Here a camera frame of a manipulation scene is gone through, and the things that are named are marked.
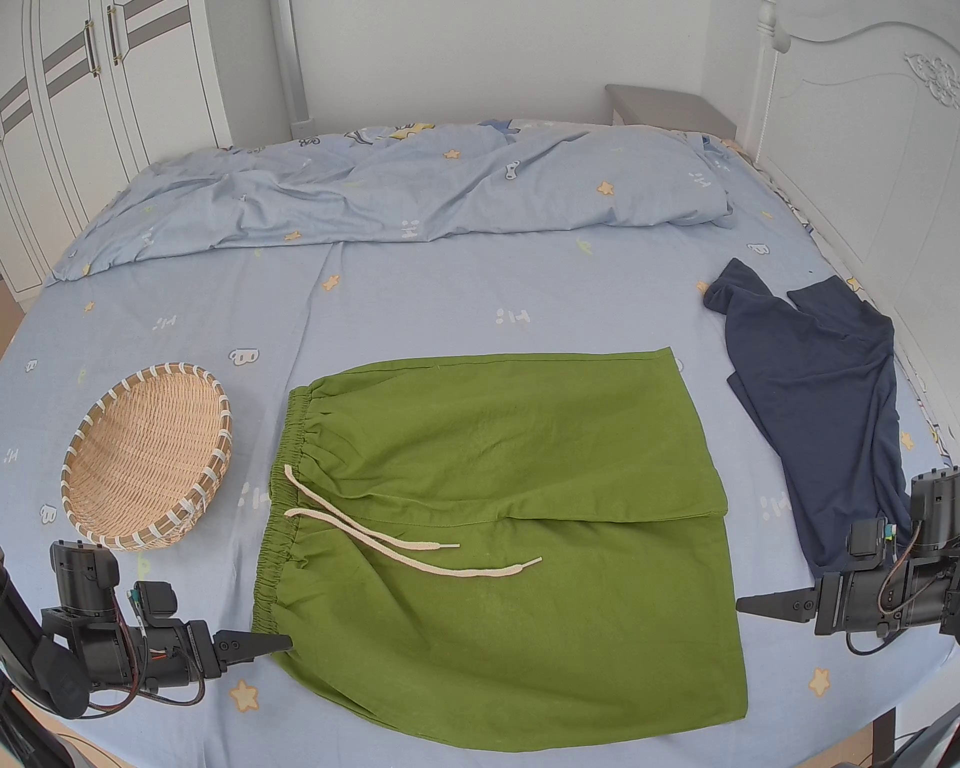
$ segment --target white drawstring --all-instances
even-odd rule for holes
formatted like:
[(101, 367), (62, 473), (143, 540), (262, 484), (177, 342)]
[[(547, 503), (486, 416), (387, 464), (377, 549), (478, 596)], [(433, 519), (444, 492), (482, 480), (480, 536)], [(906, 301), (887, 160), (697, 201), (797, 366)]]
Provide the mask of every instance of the white drawstring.
[(514, 576), (525, 567), (539, 563), (543, 560), (543, 558), (536, 558), (528, 563), (507, 565), (502, 568), (463, 568), (458, 570), (452, 568), (440, 568), (428, 563), (421, 563), (419, 560), (414, 560), (413, 558), (408, 558), (406, 555), (401, 555), (399, 552), (395, 552), (393, 549), (385, 546), (376, 539), (388, 541), (389, 543), (401, 549), (442, 549), (447, 547), (458, 547), (460, 544), (438, 544), (435, 541), (403, 541), (400, 539), (394, 539), (393, 537), (382, 534), (379, 531), (366, 528), (363, 525), (360, 525), (360, 523), (346, 513), (338, 510), (322, 496), (313, 493), (301, 482), (299, 482), (297, 478), (294, 477), (293, 468), (291, 468), (289, 464), (283, 466), (283, 473), (286, 475), (287, 479), (294, 484), (294, 486), (303, 491), (303, 493), (316, 501), (322, 507), (333, 513), (333, 515), (329, 515), (326, 512), (320, 512), (318, 510), (306, 509), (304, 507), (294, 507), (284, 513), (286, 516), (293, 517), (297, 515), (304, 515), (327, 522), (330, 525), (339, 528), (344, 533), (353, 536), (355, 539), (362, 541), (368, 547), (375, 549), (380, 554), (386, 555), (388, 558), (396, 560), (398, 563), (409, 565), (410, 567), (416, 568), (424, 573), (432, 573), (435, 576), (456, 576), (459, 578), (470, 578), (473, 576), (490, 576), (497, 578), (500, 576)]

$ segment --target wooden floor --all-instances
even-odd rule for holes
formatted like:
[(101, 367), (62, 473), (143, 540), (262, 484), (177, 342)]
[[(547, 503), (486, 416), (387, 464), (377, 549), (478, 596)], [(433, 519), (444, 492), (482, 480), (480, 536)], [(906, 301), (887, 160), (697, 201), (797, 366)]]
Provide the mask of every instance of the wooden floor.
[[(0, 281), (0, 356), (6, 351), (7, 344), (22, 319), (23, 313), (20, 312), (19, 306), (11, 298), (7, 286)], [(36, 709), (34, 709), (34, 712), (44, 726), (55, 733), (61, 734), (64, 740), (76, 745), (96, 768), (117, 768), (117, 766), (132, 768), (129, 763), (94, 747), (85, 739), (80, 738), (59, 720)], [(863, 731), (855, 733), (842, 744), (838, 744), (822, 755), (805, 762), (799, 768), (832, 768), (832, 766), (844, 760), (856, 765), (870, 753), (872, 741), (873, 730), (870, 726), (867, 726)], [(13, 768), (15, 765), (16, 763), (9, 756), (0, 752), (0, 768)]]

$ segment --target wardrobe door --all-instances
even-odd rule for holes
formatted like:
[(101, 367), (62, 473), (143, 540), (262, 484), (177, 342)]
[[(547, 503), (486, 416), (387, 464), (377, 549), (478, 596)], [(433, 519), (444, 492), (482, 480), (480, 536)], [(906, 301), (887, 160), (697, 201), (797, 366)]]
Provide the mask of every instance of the wardrobe door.
[(0, 260), (15, 293), (38, 285), (79, 231), (40, 139), (31, 10), (30, 0), (0, 3)]
[(98, 17), (99, 3), (91, 17), (87, 0), (33, 2), (47, 134), (85, 226), (136, 172), (130, 141), (122, 130), (116, 135), (108, 113), (112, 83), (103, 77), (108, 31)]
[[(217, 146), (187, 0), (104, 1), (111, 76), (147, 162)], [(219, 100), (216, 83), (210, 98)]]

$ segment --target basket rim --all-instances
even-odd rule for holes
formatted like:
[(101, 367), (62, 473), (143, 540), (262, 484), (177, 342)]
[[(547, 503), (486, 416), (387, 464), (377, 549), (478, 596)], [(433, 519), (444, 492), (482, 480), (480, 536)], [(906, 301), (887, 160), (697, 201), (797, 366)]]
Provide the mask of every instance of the basket rim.
[[(120, 396), (117, 389), (124, 389), (131, 392), (133, 387), (144, 384), (153, 378), (162, 376), (193, 375), (208, 384), (213, 392), (219, 398), (220, 404), (220, 431), (217, 435), (216, 444), (210, 452), (210, 458), (206, 466), (200, 470), (195, 479), (190, 492), (178, 501), (173, 507), (157, 517), (145, 528), (133, 531), (120, 536), (107, 537), (97, 533), (84, 525), (76, 513), (73, 511), (73, 502), (70, 498), (70, 475), (73, 472), (73, 463), (81, 450), (86, 436), (89, 434), (93, 425), (107, 412), (107, 409), (119, 402)], [(70, 445), (67, 446), (66, 454), (63, 457), (63, 466), (60, 469), (60, 493), (63, 510), (66, 512), (67, 519), (77, 529), (77, 532), (88, 541), (94, 544), (101, 544), (109, 549), (119, 550), (137, 550), (145, 549), (149, 546), (162, 545), (165, 542), (172, 543), (170, 539), (180, 534), (186, 528), (193, 527), (197, 517), (202, 515), (206, 509), (209, 500), (216, 493), (220, 483), (223, 482), (224, 475), (229, 466), (230, 452), (233, 444), (232, 435), (233, 416), (230, 412), (230, 403), (227, 394), (224, 392), (223, 385), (216, 379), (210, 371), (192, 363), (163, 363), (141, 369), (126, 378), (120, 379), (116, 384), (110, 387), (103, 396), (86, 412), (80, 426), (73, 433)]]

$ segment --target bed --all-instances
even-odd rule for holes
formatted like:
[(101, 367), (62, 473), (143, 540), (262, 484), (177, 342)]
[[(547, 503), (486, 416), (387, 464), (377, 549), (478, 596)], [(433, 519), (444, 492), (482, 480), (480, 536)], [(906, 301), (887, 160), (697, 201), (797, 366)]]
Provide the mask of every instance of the bed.
[[(131, 372), (168, 361), (214, 371), (230, 397), (234, 442), (226, 480), (195, 529), (169, 548), (117, 552), (121, 584), (169, 581), (184, 620), (203, 618), (211, 629), (247, 629), (270, 505), (267, 477), (289, 389), (378, 360), (663, 347), (673, 350), (728, 495), (736, 594), (809, 586), (780, 460), (726, 383), (732, 366), (723, 319), (704, 308), (698, 284), (709, 283), (737, 257), (779, 296), (836, 272), (849, 279), (851, 290), (869, 291), (897, 323), (904, 473), (910, 477), (949, 461), (953, 435), (960, 434), (954, 416), (960, 375), (953, 376), (955, 353), (951, 356), (938, 339), (956, 330), (960, 315), (955, 294), (948, 291), (955, 290), (960, 276), (956, 248), (945, 250), (947, 243), (957, 242), (957, 225), (950, 208), (928, 204), (919, 229), (900, 233), (883, 226), (900, 220), (896, 201), (921, 187), (917, 175), (940, 168), (944, 153), (956, 152), (960, 126), (960, 110), (944, 101), (960, 99), (950, 91), (955, 77), (946, 85), (930, 85), (924, 75), (933, 70), (925, 63), (915, 67), (917, 60), (905, 59), (900, 48), (909, 43), (911, 54), (960, 57), (943, 37), (923, 31), (945, 29), (933, 15), (923, 15), (927, 6), (919, 7), (921, 16), (911, 17), (893, 3), (880, 5), (836, 4), (835, 12), (849, 21), (844, 27), (830, 10), (810, 17), (786, 15), (778, 22), (773, 4), (763, 4), (754, 107), (743, 141), (769, 177), (710, 136), (519, 119), (486, 126), (365, 129), (262, 151), (200, 154), (163, 171), (167, 176), (154, 179), (157, 183), (135, 181), (64, 256), (0, 363), (5, 394), (0, 493), (7, 505), (0, 538), (7, 568), (28, 605), (38, 611), (59, 602), (47, 550), (52, 540), (75, 538), (59, 502), (66, 442), (90, 403)], [(783, 30), (792, 34), (791, 22), (799, 36), (783, 54), (774, 45), (787, 47)], [(819, 39), (824, 29), (832, 30), (835, 41)], [(897, 47), (895, 56), (859, 56), (860, 46), (879, 51), (891, 45)], [(847, 71), (852, 60), (862, 71)], [(887, 123), (871, 121), (866, 131), (856, 121), (869, 120), (857, 110), (878, 95), (871, 90), (874, 83), (884, 83), (888, 70), (901, 64), (887, 78), (890, 99), (878, 107), (891, 117), (889, 131), (906, 126), (906, 138), (897, 145), (884, 128)], [(834, 96), (838, 87), (842, 92)], [(818, 104), (830, 106), (835, 118), (824, 117)], [(912, 124), (898, 110), (927, 115), (925, 132), (936, 126), (924, 134), (924, 152), (916, 158), (906, 152)], [(811, 113), (821, 122), (801, 121)], [(841, 126), (845, 132), (837, 137)], [(614, 131), (630, 132), (629, 138)], [(801, 141), (797, 132), (821, 140)], [(391, 138), (393, 133), (403, 138)], [(856, 139), (845, 144), (850, 133)], [(833, 141), (827, 142), (827, 135)], [(445, 201), (425, 214), (418, 213), (423, 206), (391, 200), (393, 218), (372, 214), (351, 234), (336, 228), (318, 234), (323, 227), (298, 218), (298, 211), (309, 210), (300, 204), (315, 198), (304, 198), (300, 188), (265, 191), (255, 185), (247, 190), (243, 180), (249, 174), (241, 173), (281, 159), (302, 162), (304, 179), (311, 179), (316, 166), (318, 174), (333, 174), (330, 183), (353, 184), (338, 187), (338, 194), (356, 201), (364, 192), (364, 179), (350, 175), (357, 158), (363, 162), (389, 152), (415, 156), (429, 148), (437, 162), (457, 163), (469, 157), (441, 158), (442, 153), (470, 155), (475, 149), (477, 156), (491, 158), (478, 179), (510, 184), (523, 181), (523, 163), (534, 167), (543, 147), (584, 138), (595, 139), (612, 158), (609, 173), (640, 167), (631, 163), (640, 162), (648, 140), (674, 142), (683, 157), (694, 156), (699, 163), (689, 170), (671, 167), (676, 179), (703, 194), (702, 207), (691, 214), (682, 205), (671, 209), (669, 202), (655, 201), (660, 208), (649, 221), (632, 219), (629, 211), (615, 221), (604, 218), (607, 214), (578, 220), (576, 211), (533, 205), (551, 194), (549, 183), (534, 183), (521, 195), (527, 206), (521, 213), (533, 224), (517, 216), (520, 223), (504, 230), (463, 210), (451, 212), (450, 201), (463, 199), (464, 187), (448, 190), (447, 197), (424, 192), (420, 203)], [(890, 153), (898, 147), (893, 161)], [(879, 149), (887, 155), (877, 171), (868, 158)], [(513, 165), (517, 158), (522, 158), (519, 165)], [(235, 186), (218, 187), (230, 194), (211, 193), (205, 200), (210, 209), (228, 213), (228, 228), (214, 226), (218, 219), (203, 208), (184, 211), (178, 202), (176, 190), (190, 185), (185, 178), (196, 180), (204, 173), (219, 180), (234, 174), (237, 180)], [(402, 186), (410, 178), (400, 174), (396, 181)], [(960, 171), (948, 166), (938, 178), (942, 205), (952, 201), (955, 210)], [(609, 181), (595, 183), (590, 193), (605, 196), (601, 188)], [(612, 186), (623, 194), (618, 184)], [(624, 192), (631, 188), (624, 182)], [(791, 209), (778, 188), (803, 214)], [(883, 189), (888, 203), (895, 202), (877, 211)], [(711, 197), (716, 193), (719, 198)], [(553, 214), (559, 223), (550, 218)], [(237, 239), (237, 231), (246, 234)], [(913, 238), (918, 269), (943, 270), (940, 284), (927, 283), (930, 295), (919, 319), (887, 290), (893, 278), (909, 283), (905, 273), (888, 276), (862, 245), (902, 251), (904, 242), (895, 235)], [(928, 318), (934, 326), (924, 324)], [(363, 721), (299, 686), (270, 660), (231, 667), (194, 708), (138, 702), (107, 721), (71, 726), (139, 768), (279, 763), (786, 768), (895, 706), (937, 670), (953, 644), (936, 628), (924, 627), (883, 654), (860, 659), (847, 651), (841, 636), (814, 637), (809, 625), (749, 615), (740, 616), (739, 624), (747, 717), (640, 741), (542, 753), (458, 750)], [(268, 747), (268, 734), (279, 735), (269, 740), (279, 744), (279, 751)]]

